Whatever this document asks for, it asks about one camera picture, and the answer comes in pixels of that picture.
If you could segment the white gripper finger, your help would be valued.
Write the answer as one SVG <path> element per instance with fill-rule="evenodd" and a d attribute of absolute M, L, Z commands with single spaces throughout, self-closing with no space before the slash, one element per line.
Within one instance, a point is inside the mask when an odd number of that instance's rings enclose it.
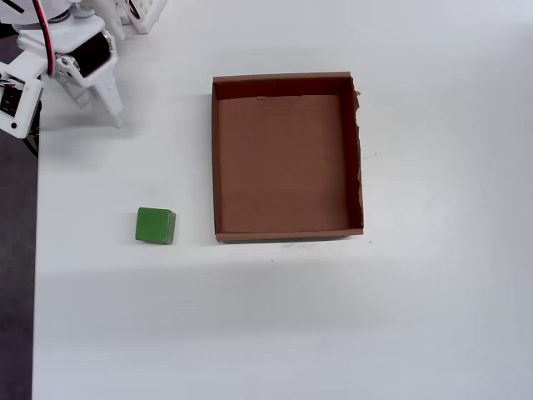
<path fill-rule="evenodd" d="M 112 125 L 115 128 L 120 128 L 123 123 L 124 107 L 113 74 L 100 76 L 95 80 L 92 89 L 98 101 L 107 111 Z"/>
<path fill-rule="evenodd" d="M 91 103 L 89 91 L 69 77 L 61 77 L 61 86 L 80 108 L 84 108 Z"/>

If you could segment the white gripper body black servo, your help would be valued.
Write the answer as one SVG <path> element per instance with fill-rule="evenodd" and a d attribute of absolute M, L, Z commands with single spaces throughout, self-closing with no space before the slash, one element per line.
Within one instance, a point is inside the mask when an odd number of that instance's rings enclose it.
<path fill-rule="evenodd" d="M 69 16 L 46 26 L 52 44 L 52 78 L 81 88 L 114 88 L 116 44 L 98 16 Z M 47 72 L 45 33 L 39 24 L 22 25 L 17 44 L 16 79 L 22 83 Z"/>

